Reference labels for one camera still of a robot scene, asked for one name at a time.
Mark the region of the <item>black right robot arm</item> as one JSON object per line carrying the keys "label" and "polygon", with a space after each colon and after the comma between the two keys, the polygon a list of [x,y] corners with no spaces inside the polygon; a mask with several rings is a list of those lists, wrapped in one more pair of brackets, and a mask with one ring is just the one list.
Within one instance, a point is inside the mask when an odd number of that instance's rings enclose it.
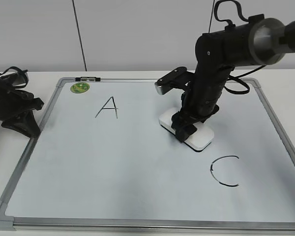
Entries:
{"label": "black right robot arm", "polygon": [[204,33],[195,45],[197,66],[194,73],[184,71],[178,87],[184,90],[182,107],[171,118],[175,137],[186,141],[219,111],[217,101],[230,73],[240,66],[267,66],[285,54],[295,53],[295,21],[284,25],[274,18],[256,15],[241,26]]}

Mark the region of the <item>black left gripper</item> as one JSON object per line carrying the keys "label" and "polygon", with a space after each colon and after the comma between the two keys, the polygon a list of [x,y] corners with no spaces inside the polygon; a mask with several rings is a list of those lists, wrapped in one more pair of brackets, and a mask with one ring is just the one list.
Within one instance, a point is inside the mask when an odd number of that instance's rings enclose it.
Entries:
{"label": "black left gripper", "polygon": [[32,93],[23,90],[29,82],[27,72],[26,69],[12,66],[0,73],[0,120],[6,119],[1,124],[3,128],[35,138],[40,135],[41,130],[33,112],[17,115],[29,103],[32,110],[40,111],[44,106],[40,98],[34,98]]}

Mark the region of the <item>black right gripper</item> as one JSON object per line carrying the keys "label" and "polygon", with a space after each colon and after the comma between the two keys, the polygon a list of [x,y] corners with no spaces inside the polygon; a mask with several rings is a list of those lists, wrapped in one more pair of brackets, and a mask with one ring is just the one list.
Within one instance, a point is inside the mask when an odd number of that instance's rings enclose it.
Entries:
{"label": "black right gripper", "polygon": [[175,137],[178,141],[185,142],[197,131],[193,124],[186,126],[186,120],[205,122],[219,110],[216,103],[233,70],[232,66],[212,67],[203,63],[197,64],[182,108],[171,117],[171,128],[176,130]]}

